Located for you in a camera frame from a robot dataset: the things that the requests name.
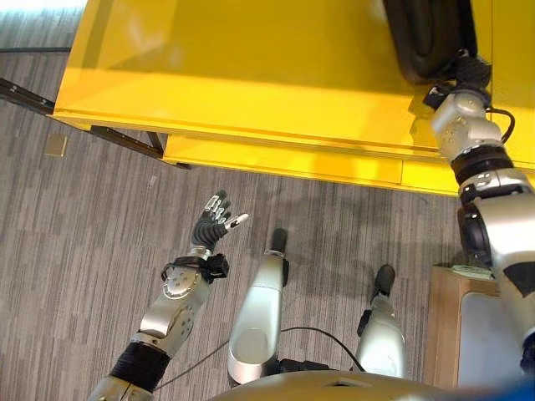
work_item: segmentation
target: black metal frame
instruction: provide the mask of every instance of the black metal frame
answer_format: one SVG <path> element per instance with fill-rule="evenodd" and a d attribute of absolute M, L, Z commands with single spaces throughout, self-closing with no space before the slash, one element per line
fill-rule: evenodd
<path fill-rule="evenodd" d="M 48 100 L 2 78 L 0 78 L 0 99 L 5 99 L 10 103 L 17 104 L 46 117 L 50 117 L 54 112 L 55 103 L 52 100 Z M 128 135 L 121 134 L 115 129 L 100 125 L 91 125 L 91 128 L 87 130 L 84 129 L 84 131 L 154 159 L 161 159 L 164 155 L 163 146 L 161 145 L 160 138 L 158 138 L 156 132 L 147 132 L 150 142 L 152 143 L 152 145 L 147 145 Z M 180 163 L 177 164 L 177 166 L 181 168 L 189 168 L 189 165 Z"/>

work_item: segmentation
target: robot leg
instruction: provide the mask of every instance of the robot leg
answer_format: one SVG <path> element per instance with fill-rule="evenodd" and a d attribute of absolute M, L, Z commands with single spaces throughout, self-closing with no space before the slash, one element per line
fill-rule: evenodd
<path fill-rule="evenodd" d="M 278 373 L 282 292 L 288 279 L 284 259 L 287 232 L 277 229 L 262 257 L 228 344 L 227 371 L 231 386 Z"/>
<path fill-rule="evenodd" d="M 364 311 L 360 318 L 356 358 L 368 373 L 404 378 L 405 338 L 389 300 L 394 279 L 395 272 L 390 265 L 382 266 L 377 273 L 371 309 Z"/>

